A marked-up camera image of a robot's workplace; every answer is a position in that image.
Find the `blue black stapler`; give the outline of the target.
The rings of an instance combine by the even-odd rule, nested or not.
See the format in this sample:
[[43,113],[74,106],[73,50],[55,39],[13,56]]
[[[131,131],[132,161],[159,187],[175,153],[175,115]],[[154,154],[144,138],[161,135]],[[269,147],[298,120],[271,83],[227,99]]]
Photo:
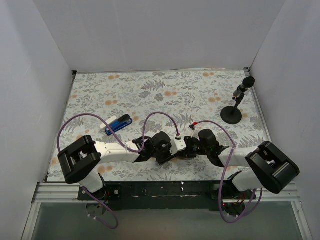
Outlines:
[[111,136],[113,130],[114,133],[126,128],[127,126],[131,125],[133,119],[130,117],[129,114],[125,114],[121,117],[116,117],[115,115],[109,118],[106,123],[110,126],[110,128],[105,128],[105,133],[107,136]]

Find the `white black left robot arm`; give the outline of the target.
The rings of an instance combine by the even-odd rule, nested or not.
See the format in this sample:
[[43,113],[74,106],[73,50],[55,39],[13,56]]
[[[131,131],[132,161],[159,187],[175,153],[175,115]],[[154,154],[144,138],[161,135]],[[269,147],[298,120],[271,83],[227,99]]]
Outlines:
[[103,177],[95,172],[95,167],[106,163],[141,163],[156,158],[161,150],[169,156],[172,140],[163,131],[145,141],[140,137],[126,143],[104,143],[94,141],[90,135],[85,135],[72,143],[58,154],[64,180],[67,184],[78,183],[85,187],[95,200],[106,196]]

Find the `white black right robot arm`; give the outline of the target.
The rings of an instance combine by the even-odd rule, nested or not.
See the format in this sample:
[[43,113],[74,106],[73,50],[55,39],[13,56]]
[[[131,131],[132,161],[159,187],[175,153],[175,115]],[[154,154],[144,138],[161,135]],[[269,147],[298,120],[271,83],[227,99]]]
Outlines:
[[223,192],[237,199],[244,192],[265,188],[279,194],[299,174],[299,167],[270,141],[257,147],[236,148],[221,145],[210,129],[195,130],[184,138],[188,159],[206,156],[216,167],[247,167],[248,171],[238,171],[223,183]]

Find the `black microphone on stand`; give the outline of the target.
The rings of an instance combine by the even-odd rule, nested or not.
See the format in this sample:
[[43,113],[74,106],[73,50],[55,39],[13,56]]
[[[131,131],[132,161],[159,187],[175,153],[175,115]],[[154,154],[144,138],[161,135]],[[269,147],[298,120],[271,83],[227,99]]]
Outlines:
[[245,97],[245,92],[247,92],[250,88],[252,88],[255,84],[256,80],[252,76],[246,77],[242,83],[237,87],[232,95],[232,99],[235,100],[234,106],[226,106],[220,112],[221,119],[230,125],[238,124],[243,116],[241,111],[238,109],[238,106],[242,102]]

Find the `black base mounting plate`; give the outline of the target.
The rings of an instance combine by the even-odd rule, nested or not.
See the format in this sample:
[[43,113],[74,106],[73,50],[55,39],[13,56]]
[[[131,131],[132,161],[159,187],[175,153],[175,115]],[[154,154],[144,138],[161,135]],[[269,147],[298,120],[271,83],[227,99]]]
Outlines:
[[92,195],[114,211],[219,210],[218,180],[112,181]]

